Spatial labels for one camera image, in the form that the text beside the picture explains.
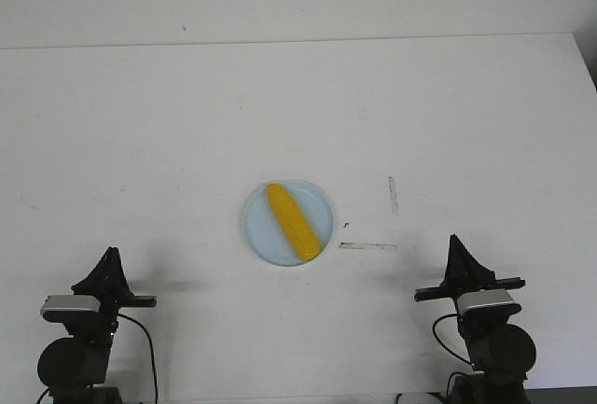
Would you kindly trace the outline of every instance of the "yellow corn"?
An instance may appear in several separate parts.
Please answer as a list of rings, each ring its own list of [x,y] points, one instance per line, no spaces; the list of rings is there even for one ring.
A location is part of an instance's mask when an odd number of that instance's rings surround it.
[[[307,262],[321,253],[321,245],[299,205],[282,185],[268,185],[268,202],[286,239],[300,259]]]

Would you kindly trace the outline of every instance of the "black cable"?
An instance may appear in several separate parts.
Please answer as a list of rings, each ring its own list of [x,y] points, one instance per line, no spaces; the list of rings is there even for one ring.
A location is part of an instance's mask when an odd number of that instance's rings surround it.
[[[436,338],[437,343],[439,343],[443,347],[444,350],[446,350],[448,353],[450,353],[451,355],[453,355],[457,359],[462,360],[467,365],[472,365],[471,362],[470,362],[470,360],[466,360],[464,357],[462,357],[460,355],[457,355],[454,351],[452,351],[450,348],[448,348],[446,346],[446,344],[443,341],[441,341],[441,339],[437,335],[436,327],[437,327],[437,324],[439,322],[441,322],[442,320],[445,320],[447,318],[452,318],[452,317],[457,317],[457,316],[458,316],[457,313],[448,313],[446,315],[441,316],[438,320],[436,320],[435,322],[433,322],[433,326],[431,326],[431,331],[433,332],[433,336]]]
[[[147,336],[147,340],[149,341],[149,352],[151,354],[151,371],[153,373],[154,402],[155,402],[155,404],[158,404],[159,390],[158,390],[158,373],[156,371],[156,355],[153,350],[153,341],[151,340],[149,331],[147,331],[146,327],[141,325],[141,323],[137,322],[134,318],[129,317],[128,315],[119,313],[118,317],[124,318],[125,320],[129,320],[130,322],[133,322],[135,325],[138,325]]]
[[[44,390],[44,393],[41,394],[41,397],[39,397],[39,399],[37,400],[37,402],[35,404],[39,404],[41,402],[41,400],[44,398],[44,396],[48,394],[48,392],[49,392],[49,388]]]
[[[466,378],[470,379],[470,376],[468,374],[462,373],[461,371],[455,371],[454,373],[452,373],[448,378],[448,385],[446,385],[446,402],[450,402],[448,396],[450,395],[451,378],[453,378],[454,376],[465,376]]]

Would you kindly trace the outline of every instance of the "wire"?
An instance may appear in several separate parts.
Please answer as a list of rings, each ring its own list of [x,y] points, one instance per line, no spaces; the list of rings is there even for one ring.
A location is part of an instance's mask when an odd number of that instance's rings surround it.
[[[462,360],[467,365],[472,365],[472,363],[470,362],[470,360],[466,360],[464,357],[462,357],[461,355],[457,355],[454,351],[452,351],[450,348],[448,348],[448,346],[446,346],[446,344],[443,341],[441,341],[441,339],[437,335],[436,327],[437,327],[437,324],[439,322],[441,322],[442,320],[445,320],[447,318],[452,318],[452,317],[457,317],[457,316],[458,316],[457,313],[448,313],[446,315],[441,316],[438,320],[436,320],[435,322],[433,322],[433,326],[431,326],[431,331],[433,332],[433,336],[436,338],[437,343],[439,343],[444,350],[446,350],[448,353],[450,353],[451,355],[453,355],[457,359]]]
[[[41,402],[41,400],[44,398],[45,395],[47,395],[49,392],[49,387],[44,390],[44,393],[41,394],[41,397],[39,397],[39,399],[37,400],[37,402],[35,404],[39,404]]]
[[[446,402],[448,403],[450,402],[448,396],[450,395],[451,378],[453,378],[454,376],[465,376],[467,379],[470,379],[470,376],[468,374],[462,373],[461,371],[455,371],[450,375],[450,377],[448,378],[448,385],[446,385]]]
[[[141,325],[141,323],[137,322],[134,318],[129,317],[128,315],[119,313],[118,317],[124,318],[125,320],[129,320],[130,322],[133,322],[135,325],[139,326],[147,336],[147,340],[149,341],[149,352],[151,354],[151,372],[153,373],[154,402],[155,402],[155,404],[158,404],[159,390],[158,390],[158,373],[156,371],[156,355],[154,353],[153,341],[151,340],[149,331],[147,331],[146,327]]]

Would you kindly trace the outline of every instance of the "light blue plate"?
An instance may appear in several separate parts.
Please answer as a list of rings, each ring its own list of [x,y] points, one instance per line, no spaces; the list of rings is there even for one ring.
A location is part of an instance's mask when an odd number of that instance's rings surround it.
[[[272,183],[283,185],[297,201],[302,214],[314,231],[322,252],[334,230],[334,215],[324,193],[315,185],[302,180],[282,180]],[[243,234],[249,246],[261,258],[277,266],[298,266],[305,261],[295,253],[278,225],[266,196],[267,185],[257,189],[243,212]]]

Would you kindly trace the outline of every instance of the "corn cob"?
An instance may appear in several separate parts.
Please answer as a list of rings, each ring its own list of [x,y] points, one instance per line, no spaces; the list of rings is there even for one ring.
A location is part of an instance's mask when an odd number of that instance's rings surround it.
[[[268,202],[297,256],[307,262],[321,253],[321,245],[299,205],[282,185],[268,185]]]

